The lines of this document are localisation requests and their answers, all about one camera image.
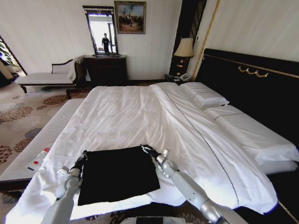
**telephone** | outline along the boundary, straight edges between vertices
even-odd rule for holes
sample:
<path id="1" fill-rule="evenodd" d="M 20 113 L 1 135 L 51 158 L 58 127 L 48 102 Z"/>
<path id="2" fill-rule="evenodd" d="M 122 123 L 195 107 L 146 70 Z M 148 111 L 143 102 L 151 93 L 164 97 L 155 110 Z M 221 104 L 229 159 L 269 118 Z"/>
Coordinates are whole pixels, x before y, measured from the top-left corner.
<path id="1" fill-rule="evenodd" d="M 189 73 L 185 73 L 185 74 L 181 75 L 180 79 L 184 82 L 187 82 L 191 79 L 191 77 L 189 75 L 190 75 Z"/>

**framed painting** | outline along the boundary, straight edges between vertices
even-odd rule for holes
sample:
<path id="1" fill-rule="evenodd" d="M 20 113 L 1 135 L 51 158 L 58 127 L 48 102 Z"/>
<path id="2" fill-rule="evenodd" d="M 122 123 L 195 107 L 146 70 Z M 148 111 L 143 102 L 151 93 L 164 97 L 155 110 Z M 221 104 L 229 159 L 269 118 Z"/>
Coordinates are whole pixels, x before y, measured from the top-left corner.
<path id="1" fill-rule="evenodd" d="M 144 1 L 115 1 L 116 26 L 119 34 L 145 34 Z"/>

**mirror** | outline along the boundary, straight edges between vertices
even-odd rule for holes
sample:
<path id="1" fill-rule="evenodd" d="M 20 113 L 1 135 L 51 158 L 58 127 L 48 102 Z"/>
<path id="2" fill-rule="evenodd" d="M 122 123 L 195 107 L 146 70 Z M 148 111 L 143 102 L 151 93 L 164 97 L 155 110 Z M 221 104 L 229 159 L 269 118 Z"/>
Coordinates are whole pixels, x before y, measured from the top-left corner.
<path id="1" fill-rule="evenodd" d="M 83 6 L 85 11 L 94 53 L 118 54 L 115 34 L 113 7 Z"/>

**white bedsheet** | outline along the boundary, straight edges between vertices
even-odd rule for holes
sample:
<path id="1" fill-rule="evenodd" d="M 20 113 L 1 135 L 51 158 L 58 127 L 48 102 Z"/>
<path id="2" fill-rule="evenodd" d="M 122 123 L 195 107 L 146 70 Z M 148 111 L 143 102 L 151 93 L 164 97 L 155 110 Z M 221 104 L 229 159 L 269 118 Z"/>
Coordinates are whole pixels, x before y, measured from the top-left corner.
<path id="1" fill-rule="evenodd" d="M 169 149 L 170 159 L 194 178 L 215 202 L 231 208 L 247 206 L 260 213 L 272 209 L 277 198 L 269 179 L 180 91 L 170 83 L 93 89 L 7 215 L 7 223 L 40 223 L 55 201 L 57 186 L 63 181 L 57 171 L 63 165 L 71 167 L 83 150 L 117 149 L 140 143 L 149 144 L 158 151 Z M 201 132 L 215 154 L 178 108 Z M 77 206 L 76 195 L 71 219 L 150 202 L 178 206 L 185 201 L 170 179 L 159 170 L 157 175 L 161 189 L 119 202 Z M 95 184 L 99 185 L 100 192 L 101 184 L 106 183 L 95 176 Z"/>

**floral rug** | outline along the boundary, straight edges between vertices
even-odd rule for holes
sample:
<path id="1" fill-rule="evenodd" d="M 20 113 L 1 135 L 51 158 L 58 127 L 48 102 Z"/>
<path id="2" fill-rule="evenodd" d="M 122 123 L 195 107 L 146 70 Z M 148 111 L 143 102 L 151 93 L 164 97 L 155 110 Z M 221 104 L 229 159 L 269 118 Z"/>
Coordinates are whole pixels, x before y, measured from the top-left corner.
<path id="1" fill-rule="evenodd" d="M 0 174 L 67 101 L 66 89 L 67 87 L 31 86 L 27 87 L 28 93 L 25 94 L 15 83 L 0 88 Z M 72 98 L 84 98 L 86 95 L 87 93 L 72 94 Z M 0 193 L 0 223 L 16 202 L 15 199 Z M 202 214 L 189 203 L 178 207 L 151 204 L 131 210 L 86 217 L 71 223 L 120 224 L 125 218 L 138 216 L 182 217 L 189 223 L 207 223 Z"/>

